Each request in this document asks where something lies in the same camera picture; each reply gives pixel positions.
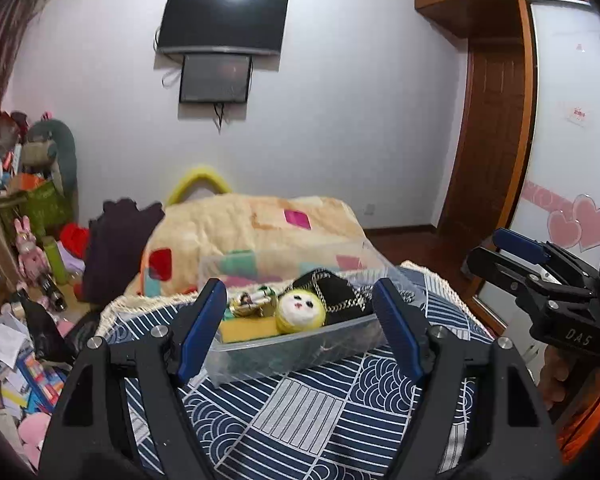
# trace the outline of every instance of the metal screw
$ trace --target metal screw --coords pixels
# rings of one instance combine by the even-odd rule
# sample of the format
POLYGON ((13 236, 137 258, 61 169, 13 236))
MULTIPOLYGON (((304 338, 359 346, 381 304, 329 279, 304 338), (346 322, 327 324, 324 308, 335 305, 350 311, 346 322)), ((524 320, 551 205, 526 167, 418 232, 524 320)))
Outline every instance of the metal screw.
POLYGON ((445 338, 446 335, 449 333, 449 330, 442 325, 432 326, 429 330, 431 335, 436 339, 445 338))
POLYGON ((90 337, 89 340, 87 341, 87 346, 88 346, 88 348, 91 348, 91 350, 95 350, 96 348, 99 348, 101 344, 102 344, 102 338, 100 336, 90 337))
POLYGON ((513 348, 513 341, 506 336, 501 336, 498 338, 498 346, 505 350, 509 350, 513 348))
POLYGON ((151 335, 154 337, 164 337, 168 331, 169 329, 164 325, 156 325, 151 329, 151 335))

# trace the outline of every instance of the wooden floor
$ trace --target wooden floor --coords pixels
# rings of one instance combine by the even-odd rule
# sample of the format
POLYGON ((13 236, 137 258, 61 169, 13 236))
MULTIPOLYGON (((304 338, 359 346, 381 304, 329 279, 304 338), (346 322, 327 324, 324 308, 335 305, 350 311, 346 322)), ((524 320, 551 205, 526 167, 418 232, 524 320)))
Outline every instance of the wooden floor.
POLYGON ((429 267, 447 280, 460 296, 471 283, 460 272, 466 253, 450 238, 423 230, 371 230, 366 236, 392 264, 411 260, 420 266, 429 267))

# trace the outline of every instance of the transparent storage bin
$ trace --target transparent storage bin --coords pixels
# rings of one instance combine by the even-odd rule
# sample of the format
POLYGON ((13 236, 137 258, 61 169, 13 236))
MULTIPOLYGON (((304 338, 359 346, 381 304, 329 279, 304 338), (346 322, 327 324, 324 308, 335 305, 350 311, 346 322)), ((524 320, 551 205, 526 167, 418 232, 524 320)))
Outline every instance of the transparent storage bin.
MULTIPOLYGON (((234 290, 254 284, 283 286, 302 274, 325 267, 353 285, 373 285, 389 278, 398 290, 414 293, 411 304, 421 305, 424 293, 392 266, 368 240, 303 247, 294 250, 241 251, 208 256, 200 261, 198 287, 220 278, 234 290)), ((219 333, 211 343, 205 368, 215 386, 301 370, 350 357, 386 343, 375 314, 323 326, 316 330, 266 339, 223 344, 219 333)))

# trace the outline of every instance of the yellow tube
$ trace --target yellow tube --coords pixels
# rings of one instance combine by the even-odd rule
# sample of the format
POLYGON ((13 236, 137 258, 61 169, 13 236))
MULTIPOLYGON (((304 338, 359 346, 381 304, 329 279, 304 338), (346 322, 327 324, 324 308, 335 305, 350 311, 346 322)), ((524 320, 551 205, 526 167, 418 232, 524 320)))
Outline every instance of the yellow tube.
POLYGON ((231 193, 232 190, 226 180, 222 178, 216 170, 209 166, 199 166, 190 170, 186 176, 178 183, 175 189, 169 195, 165 206, 178 204, 181 202, 183 195, 199 180, 206 180, 215 188, 216 193, 231 193))

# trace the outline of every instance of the black monitor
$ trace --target black monitor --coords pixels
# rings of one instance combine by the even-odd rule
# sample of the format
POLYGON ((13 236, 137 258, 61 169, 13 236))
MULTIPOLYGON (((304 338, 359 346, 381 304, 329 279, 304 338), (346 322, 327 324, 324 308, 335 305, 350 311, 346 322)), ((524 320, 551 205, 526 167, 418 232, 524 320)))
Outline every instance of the black monitor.
POLYGON ((279 54, 288 0, 167 0, 158 52, 279 54))
POLYGON ((181 103, 245 103, 251 56, 187 54, 180 78, 181 103))

